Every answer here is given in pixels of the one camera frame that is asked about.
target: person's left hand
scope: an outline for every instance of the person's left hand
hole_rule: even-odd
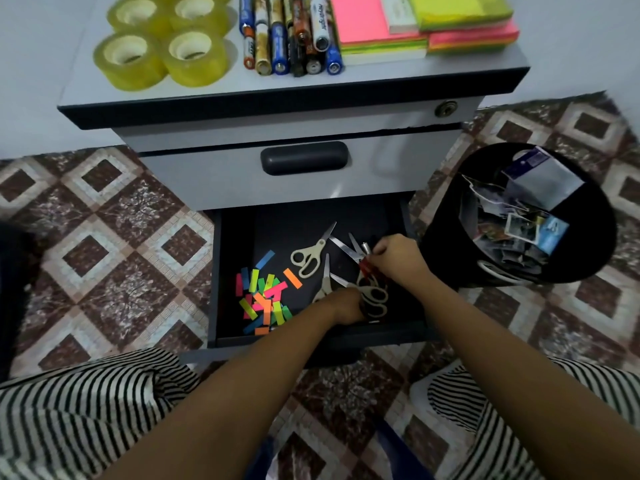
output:
[[[318,303],[331,307],[334,324],[351,325],[364,320],[360,311],[361,300],[360,291],[356,288],[342,288],[329,293]]]

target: open drawer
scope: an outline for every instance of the open drawer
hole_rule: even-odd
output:
[[[260,276],[272,273],[284,281],[286,268],[298,275],[299,268],[291,263],[292,251],[315,244],[334,221],[337,225],[332,235],[349,245],[349,232],[372,247],[380,237],[391,233],[413,237],[407,207],[412,195],[413,192],[376,194],[205,211],[215,224],[208,347],[244,346],[259,338],[243,333],[249,320],[243,319],[235,293],[236,274],[242,267],[251,270],[268,250],[273,250],[275,256],[262,268]],[[289,283],[282,292],[282,303],[293,315],[306,308],[319,290],[327,253],[332,273],[350,282],[356,279],[356,263],[327,241],[318,270],[308,279],[301,279],[300,289]],[[334,290],[339,286],[332,282]],[[436,337],[435,331],[427,327],[424,311],[414,297],[395,283],[390,283],[388,292],[388,314],[379,323],[335,327],[316,353]]]

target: floor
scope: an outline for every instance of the floor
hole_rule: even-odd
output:
[[[469,302],[548,355],[640,371],[640,147],[603,95],[478,112],[412,201],[418,231],[469,153],[528,141],[564,153],[602,184],[618,217],[608,266],[578,283],[466,289]],[[126,147],[25,157],[0,166],[0,213],[48,247],[22,326],[14,376],[141,347],[203,347],[213,225]],[[367,350],[304,373],[274,421],[271,478],[390,479],[367,415],[383,415],[439,479],[472,441],[408,403],[408,384],[449,363],[445,343]]]

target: black trash bin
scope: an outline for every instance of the black trash bin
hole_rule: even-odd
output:
[[[463,163],[428,227],[420,250],[431,271],[452,288],[571,283],[597,273],[608,263],[616,246],[616,218],[600,186],[578,165],[545,148],[584,181],[576,192],[550,211],[569,224],[548,264],[540,274],[505,269],[476,247],[462,227],[460,202],[468,182],[461,176],[505,187],[501,173],[526,143],[498,143],[471,154]]]

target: yellow sticky note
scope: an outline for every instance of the yellow sticky note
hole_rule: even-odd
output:
[[[251,283],[249,283],[249,293],[255,293],[258,288],[258,274],[260,274],[259,269],[254,269],[251,272]]]
[[[276,315],[276,323],[278,325],[284,325],[284,317],[282,316],[282,307],[279,301],[273,302],[273,313]]]
[[[249,315],[251,320],[255,320],[256,318],[258,318],[258,314],[251,307],[251,305],[249,305],[249,302],[247,302],[247,300],[242,298],[239,303],[240,303],[240,306],[242,306],[242,309],[246,312],[246,314]]]
[[[273,286],[273,280],[275,279],[275,277],[275,274],[267,274],[267,282],[264,284],[265,291]]]

